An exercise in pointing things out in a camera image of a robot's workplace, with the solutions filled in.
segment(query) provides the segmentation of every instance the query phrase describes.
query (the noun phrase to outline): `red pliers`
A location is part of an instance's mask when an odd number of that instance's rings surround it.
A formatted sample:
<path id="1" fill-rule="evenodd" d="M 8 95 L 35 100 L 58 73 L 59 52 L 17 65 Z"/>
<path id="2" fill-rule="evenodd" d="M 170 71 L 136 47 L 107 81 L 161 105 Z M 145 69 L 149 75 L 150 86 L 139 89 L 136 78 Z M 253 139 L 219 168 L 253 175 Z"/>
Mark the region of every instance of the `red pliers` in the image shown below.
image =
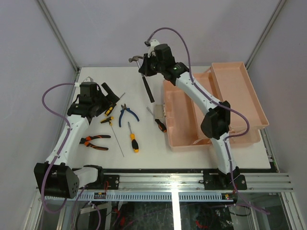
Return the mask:
<path id="1" fill-rule="evenodd" d="M 92 147 L 96 150 L 108 150 L 109 148 L 107 148 L 107 147 L 96 146 L 96 145 L 93 145 L 89 142 L 90 140 L 99 139 L 99 138 L 111 138 L 111 136 L 110 135 L 88 136 L 86 138 L 81 138 L 79 144 L 84 144 L 86 147 Z"/>

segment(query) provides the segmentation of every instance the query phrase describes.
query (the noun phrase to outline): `white table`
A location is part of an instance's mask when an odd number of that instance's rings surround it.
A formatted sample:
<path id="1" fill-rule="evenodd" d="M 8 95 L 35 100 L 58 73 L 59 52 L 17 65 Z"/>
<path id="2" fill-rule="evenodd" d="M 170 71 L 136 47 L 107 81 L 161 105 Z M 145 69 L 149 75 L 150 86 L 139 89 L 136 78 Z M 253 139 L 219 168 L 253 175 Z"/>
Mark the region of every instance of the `white table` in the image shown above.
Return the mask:
<path id="1" fill-rule="evenodd" d="M 192 67 L 192 71 L 204 72 L 207 67 Z M 99 151 L 93 148 L 79 145 L 77 156 L 72 166 L 82 167 L 86 164 L 100 165 L 108 169 L 210 169 L 217 168 L 217 157 L 212 146 L 205 147 L 198 151 L 172 152 L 167 139 L 167 134 L 162 133 L 154 121 L 152 115 L 147 111 L 149 106 L 153 109 L 147 96 L 142 78 L 136 67 L 86 67 L 81 69 L 78 82 L 91 77 L 98 84 L 106 82 L 112 91 L 119 97 L 126 93 L 117 103 L 112 116 L 113 129 L 117 135 L 120 146 L 125 157 L 122 156 L 111 127 L 108 123 L 100 124 L 105 118 L 102 114 L 92 120 L 89 128 L 84 134 L 88 135 L 106 134 L 108 139 L 92 141 L 98 146 L 108 147 L 108 151 Z M 155 103 L 163 103 L 163 76 L 156 75 L 147 78 L 151 87 Z M 76 89 L 74 99 L 79 93 Z M 140 119 L 137 122 L 133 115 L 125 111 L 122 118 L 122 128 L 118 126 L 118 119 L 121 111 L 121 104 L 126 103 Z M 132 131 L 140 146 L 140 152 L 134 153 L 131 148 L 129 128 L 130 122 Z M 244 148 L 232 148 L 234 158 L 240 168 L 244 169 L 269 169 L 270 164 L 266 150 L 261 139 L 260 142 Z"/>

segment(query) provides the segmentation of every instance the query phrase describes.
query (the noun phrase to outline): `white wall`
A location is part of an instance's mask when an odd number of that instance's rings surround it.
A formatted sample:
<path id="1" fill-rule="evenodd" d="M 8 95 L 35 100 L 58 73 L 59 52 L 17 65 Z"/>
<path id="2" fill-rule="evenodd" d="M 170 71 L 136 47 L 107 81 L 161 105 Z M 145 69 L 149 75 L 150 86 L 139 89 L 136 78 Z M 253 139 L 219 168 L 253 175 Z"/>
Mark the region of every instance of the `white wall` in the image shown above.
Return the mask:
<path id="1" fill-rule="evenodd" d="M 177 29 L 193 65 L 247 61 L 279 0 L 45 0 L 80 66 L 133 66 L 128 59 L 148 49 L 157 28 Z M 177 61 L 185 49 L 171 31 L 155 38 L 168 43 Z"/>
<path id="2" fill-rule="evenodd" d="M 291 0 L 249 75 L 270 122 L 278 165 L 288 172 L 307 221 L 307 1 Z"/>
<path id="3" fill-rule="evenodd" d="M 41 96 L 74 72 L 34 0 L 0 2 L 0 229 L 21 228 L 36 187 L 33 168 L 54 144 L 59 119 Z M 47 98 L 63 112 L 69 88 Z"/>

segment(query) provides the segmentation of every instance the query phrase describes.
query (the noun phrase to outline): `open toolbox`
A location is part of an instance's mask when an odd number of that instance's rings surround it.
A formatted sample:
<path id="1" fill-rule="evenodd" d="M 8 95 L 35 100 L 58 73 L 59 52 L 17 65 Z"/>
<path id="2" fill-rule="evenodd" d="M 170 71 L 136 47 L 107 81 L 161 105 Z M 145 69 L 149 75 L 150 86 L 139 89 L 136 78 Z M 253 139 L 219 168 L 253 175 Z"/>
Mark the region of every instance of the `open toolbox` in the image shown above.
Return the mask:
<path id="1" fill-rule="evenodd" d="M 250 122 L 250 131 L 230 144 L 250 145 L 260 141 L 258 130 L 269 123 L 259 103 L 243 62 L 213 63 L 211 72 L 193 74 L 214 97 L 227 100 L 231 107 Z M 204 115 L 198 106 L 178 87 L 164 81 L 165 115 L 168 141 L 172 151 L 197 150 L 211 144 L 201 131 Z M 245 121 L 231 113 L 230 135 L 243 132 Z"/>

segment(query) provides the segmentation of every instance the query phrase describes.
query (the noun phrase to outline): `blue pliers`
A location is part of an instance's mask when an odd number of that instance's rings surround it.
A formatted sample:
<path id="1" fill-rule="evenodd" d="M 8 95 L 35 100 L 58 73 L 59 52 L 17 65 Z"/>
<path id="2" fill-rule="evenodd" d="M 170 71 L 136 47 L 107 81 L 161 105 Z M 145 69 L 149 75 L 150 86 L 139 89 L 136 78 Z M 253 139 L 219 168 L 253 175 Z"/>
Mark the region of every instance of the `blue pliers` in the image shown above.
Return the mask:
<path id="1" fill-rule="evenodd" d="M 138 116 L 132 110 L 130 110 L 130 108 L 127 108 L 126 104 L 124 104 L 124 105 L 121 105 L 121 111 L 120 111 L 120 116 L 119 116 L 119 120 L 118 120 L 119 121 L 119 127 L 121 127 L 121 118 L 123 117 L 125 110 L 127 110 L 129 113 L 131 113 L 136 118 L 137 121 L 140 121 Z"/>

